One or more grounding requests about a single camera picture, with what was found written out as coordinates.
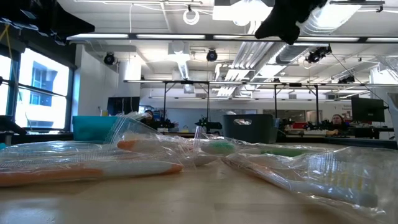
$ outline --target window frame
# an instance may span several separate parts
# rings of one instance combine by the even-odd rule
[[[51,57],[48,57],[47,55],[37,51],[36,49],[32,47],[26,47],[27,49],[30,49],[34,51],[35,53],[41,54],[44,57],[47,57],[57,63],[60,63],[66,67],[69,68],[69,74],[68,74],[68,90],[67,90],[67,95],[63,96],[58,93],[54,93],[52,91],[44,90],[41,88],[37,88],[34,86],[30,85],[23,85],[21,83],[18,83],[19,88],[21,89],[26,89],[29,91],[33,91],[34,93],[43,93],[46,95],[50,96],[61,96],[66,99],[66,112],[65,112],[65,125],[64,128],[33,128],[30,127],[22,127],[25,130],[33,130],[33,131],[70,131],[70,122],[71,122],[71,114],[72,114],[72,92],[73,92],[73,78],[75,75],[75,68],[65,65],[64,63],[59,62],[57,59],[52,59]],[[16,116],[16,109],[17,109],[17,101],[18,101],[18,90],[16,89],[16,82],[19,80],[19,69],[21,65],[21,55],[22,53],[16,51],[16,50],[11,50],[12,58],[11,58],[11,69],[10,69],[10,79],[8,80],[8,97],[7,97],[7,109],[6,109],[6,115],[11,115],[12,120],[15,122],[15,116]],[[3,55],[5,57],[9,57],[9,50],[8,47],[5,45],[0,44],[0,55]]]

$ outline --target computer monitor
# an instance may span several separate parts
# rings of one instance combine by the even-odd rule
[[[378,99],[352,98],[353,120],[384,122],[384,102]]]

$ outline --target workbench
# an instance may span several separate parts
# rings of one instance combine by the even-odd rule
[[[218,161],[181,174],[3,188],[0,223],[352,222]]]

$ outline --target plastic bag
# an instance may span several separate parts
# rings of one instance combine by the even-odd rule
[[[90,151],[108,150],[107,145],[88,142],[50,141],[9,146],[0,152],[0,161],[48,156],[67,156]]]
[[[321,147],[280,146],[275,144],[248,143],[223,136],[206,134],[201,130],[197,130],[195,133],[194,141],[194,146],[198,152],[198,157],[201,157],[201,165],[205,165],[209,162],[240,151],[247,151],[251,152],[252,154],[279,152],[281,154],[285,154],[286,156],[296,156],[304,152],[331,150]]]
[[[117,149],[2,161],[0,187],[180,172],[183,165],[170,162],[173,156],[161,152],[147,155]]]
[[[148,155],[162,152],[173,154],[169,157],[170,162],[180,163],[185,169],[195,169],[193,144],[178,136],[164,136],[136,120],[137,116],[127,114],[118,118],[109,132],[110,148]]]
[[[347,147],[294,155],[284,150],[258,153],[248,149],[223,161],[278,187],[339,208],[351,218],[397,223],[397,151]]]
[[[0,152],[0,187],[169,174],[194,167],[189,157],[193,149],[183,139],[163,136],[135,118],[142,115],[119,116],[105,145],[55,141],[6,148]]]

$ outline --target gray trash bin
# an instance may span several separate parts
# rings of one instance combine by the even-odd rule
[[[224,136],[250,143],[276,142],[278,129],[271,114],[224,115]]]

